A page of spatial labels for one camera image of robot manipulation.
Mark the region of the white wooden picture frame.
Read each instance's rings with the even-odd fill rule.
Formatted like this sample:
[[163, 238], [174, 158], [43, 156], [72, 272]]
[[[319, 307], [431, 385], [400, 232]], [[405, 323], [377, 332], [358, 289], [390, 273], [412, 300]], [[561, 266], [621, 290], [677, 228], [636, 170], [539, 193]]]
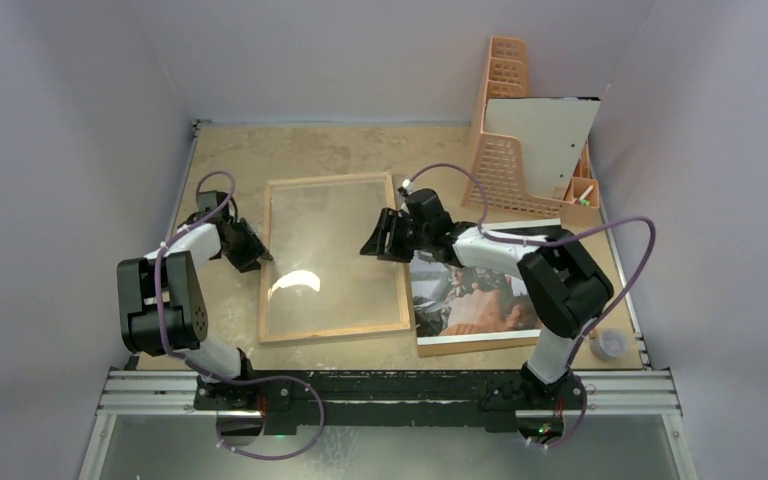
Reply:
[[265, 187], [258, 340], [384, 335], [413, 327], [408, 268], [359, 251], [396, 205], [388, 172], [275, 180]]

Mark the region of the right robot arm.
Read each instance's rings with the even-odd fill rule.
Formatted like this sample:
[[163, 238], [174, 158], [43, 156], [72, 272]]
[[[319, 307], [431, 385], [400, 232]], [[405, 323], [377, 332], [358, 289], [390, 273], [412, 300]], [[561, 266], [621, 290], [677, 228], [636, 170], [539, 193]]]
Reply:
[[536, 407], [559, 396], [586, 326], [607, 312], [614, 297], [611, 281], [568, 230], [546, 227], [522, 235], [456, 222], [432, 189], [406, 195], [401, 209], [383, 208], [359, 252], [400, 263], [424, 252], [448, 266], [485, 268], [522, 280], [543, 324], [522, 367], [521, 392]]

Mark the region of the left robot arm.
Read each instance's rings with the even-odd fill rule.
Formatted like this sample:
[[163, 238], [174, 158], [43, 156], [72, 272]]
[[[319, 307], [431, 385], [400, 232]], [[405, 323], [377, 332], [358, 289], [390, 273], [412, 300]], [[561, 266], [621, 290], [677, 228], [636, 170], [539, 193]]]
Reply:
[[120, 333], [125, 348], [152, 357], [177, 359], [207, 383], [232, 408], [257, 399], [258, 382], [240, 349], [209, 332], [198, 269], [226, 259], [238, 272], [257, 271], [273, 256], [250, 224], [236, 212], [232, 195], [196, 195], [198, 210], [160, 247], [116, 267]]

